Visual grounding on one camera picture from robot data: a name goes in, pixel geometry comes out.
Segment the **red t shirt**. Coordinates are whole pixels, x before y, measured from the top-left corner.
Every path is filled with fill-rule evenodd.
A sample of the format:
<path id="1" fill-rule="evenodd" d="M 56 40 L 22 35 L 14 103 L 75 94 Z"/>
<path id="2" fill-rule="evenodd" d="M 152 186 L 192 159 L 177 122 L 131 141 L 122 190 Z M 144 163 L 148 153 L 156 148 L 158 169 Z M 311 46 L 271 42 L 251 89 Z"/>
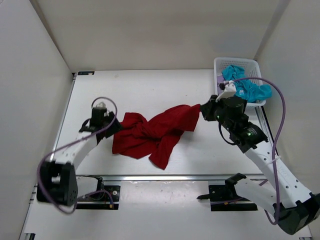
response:
<path id="1" fill-rule="evenodd" d="M 122 130 L 113 136 L 112 153 L 134 159 L 149 156 L 153 165 L 165 170 L 184 132 L 196 129 L 200 107 L 200 104 L 177 105 L 150 120 L 137 112 L 125 113 Z"/>

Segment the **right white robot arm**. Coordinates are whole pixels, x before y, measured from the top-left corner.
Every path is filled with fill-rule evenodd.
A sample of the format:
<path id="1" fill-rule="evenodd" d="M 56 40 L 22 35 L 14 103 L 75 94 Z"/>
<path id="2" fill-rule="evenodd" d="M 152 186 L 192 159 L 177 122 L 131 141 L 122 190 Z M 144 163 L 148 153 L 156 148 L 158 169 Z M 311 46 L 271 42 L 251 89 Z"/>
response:
<path id="1" fill-rule="evenodd" d="M 228 143 L 237 146 L 263 173 L 273 190 L 237 173 L 224 182 L 230 200 L 245 198 L 272 215 L 285 233 L 294 235 L 320 215 L 320 195 L 313 194 L 282 162 L 272 155 L 267 135 L 250 122 L 245 114 L 247 102 L 237 96 L 218 98 L 212 95 L 200 106 L 204 120 L 216 121 L 229 133 Z"/>

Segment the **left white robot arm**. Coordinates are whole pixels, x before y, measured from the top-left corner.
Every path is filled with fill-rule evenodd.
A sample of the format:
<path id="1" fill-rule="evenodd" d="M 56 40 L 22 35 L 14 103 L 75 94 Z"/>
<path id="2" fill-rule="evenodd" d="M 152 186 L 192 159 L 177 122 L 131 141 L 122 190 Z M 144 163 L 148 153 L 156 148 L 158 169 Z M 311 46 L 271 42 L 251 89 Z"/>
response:
<path id="1" fill-rule="evenodd" d="M 117 119 L 117 112 L 109 111 L 106 107 L 93 107 L 91 118 L 82 123 L 75 141 L 57 148 L 54 151 L 55 159 L 40 162 L 36 199 L 56 207 L 71 207 L 83 195 L 89 195 L 93 200 L 103 198 L 105 188 L 99 184 L 97 177 L 85 177 L 87 188 L 79 191 L 80 179 L 76 177 L 76 170 L 101 140 L 120 130 L 122 125 Z"/>

